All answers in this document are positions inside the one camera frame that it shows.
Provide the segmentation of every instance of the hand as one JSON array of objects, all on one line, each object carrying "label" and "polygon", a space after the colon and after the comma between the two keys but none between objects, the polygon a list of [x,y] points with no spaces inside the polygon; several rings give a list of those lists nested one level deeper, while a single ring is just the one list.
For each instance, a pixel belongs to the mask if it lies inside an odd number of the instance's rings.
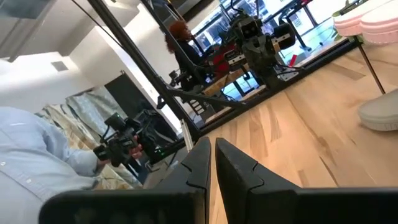
[{"label": "hand", "polygon": [[[129,154],[133,158],[138,159],[138,158],[140,158],[142,156],[142,152],[141,151],[142,151],[142,146],[141,146],[141,144],[138,144],[137,147],[132,148],[132,149],[129,150]],[[103,166],[103,165],[106,165],[106,164],[108,164],[110,162],[111,162],[110,159],[107,159],[105,161],[98,160],[97,161],[97,166]]]}]

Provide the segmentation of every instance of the shirt sleeve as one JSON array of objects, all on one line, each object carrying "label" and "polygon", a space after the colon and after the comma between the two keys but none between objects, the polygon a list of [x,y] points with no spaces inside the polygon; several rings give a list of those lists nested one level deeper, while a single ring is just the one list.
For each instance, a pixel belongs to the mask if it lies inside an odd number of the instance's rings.
[{"label": "shirt sleeve", "polygon": [[70,149],[68,139],[55,126],[45,121],[41,121],[41,125],[49,153],[69,164],[79,175],[92,177],[102,171],[104,166],[97,167],[98,158],[93,151]]}]

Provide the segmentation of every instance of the wooden floor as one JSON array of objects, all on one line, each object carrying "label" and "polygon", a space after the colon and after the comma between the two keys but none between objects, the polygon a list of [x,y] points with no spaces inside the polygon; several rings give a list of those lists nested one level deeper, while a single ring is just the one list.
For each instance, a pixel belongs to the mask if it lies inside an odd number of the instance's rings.
[{"label": "wooden floor", "polygon": [[[366,47],[386,91],[398,86],[398,44]],[[358,49],[214,130],[302,187],[398,186],[398,132],[360,125],[356,110],[380,96]],[[210,223],[227,223],[212,158]]]}]

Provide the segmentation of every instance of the camera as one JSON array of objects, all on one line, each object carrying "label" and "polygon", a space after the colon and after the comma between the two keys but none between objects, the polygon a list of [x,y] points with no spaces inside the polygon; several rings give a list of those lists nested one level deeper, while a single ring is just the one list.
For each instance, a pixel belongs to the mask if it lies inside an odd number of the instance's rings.
[{"label": "camera", "polygon": [[[130,149],[141,144],[143,151],[151,159],[158,157],[158,145],[150,134],[146,133],[137,119],[123,119],[120,114],[115,113],[109,117],[105,124],[108,126],[106,132],[101,137],[101,145],[93,151],[101,161],[111,160],[114,167],[123,164],[132,172],[133,168],[136,172],[140,172],[142,167],[131,157]],[[112,128],[115,132],[109,137],[105,137]]]}]

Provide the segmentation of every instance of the patterned fabric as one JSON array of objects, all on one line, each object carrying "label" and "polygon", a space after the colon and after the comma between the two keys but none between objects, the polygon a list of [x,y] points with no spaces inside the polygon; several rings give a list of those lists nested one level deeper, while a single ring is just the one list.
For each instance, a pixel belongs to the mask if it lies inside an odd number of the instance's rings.
[{"label": "patterned fabric", "polygon": [[[99,136],[106,131],[107,125],[104,124],[104,121],[112,114],[117,112],[122,118],[127,117],[116,100],[103,86],[80,95],[68,97],[66,101],[91,135],[97,137],[97,142],[100,141]],[[113,134],[113,130],[109,130],[108,136],[110,134]],[[123,165],[112,167],[112,169],[134,188],[142,187],[142,184]]]},{"label": "patterned fabric", "polygon": [[[37,116],[58,127],[69,139],[69,146],[74,149],[92,150],[98,145],[87,127],[80,121],[79,117],[67,105],[47,105]],[[128,170],[125,167],[106,166],[100,173],[99,184],[96,189],[136,189],[142,188],[135,183],[134,186],[123,179],[117,172],[125,175]]]}]

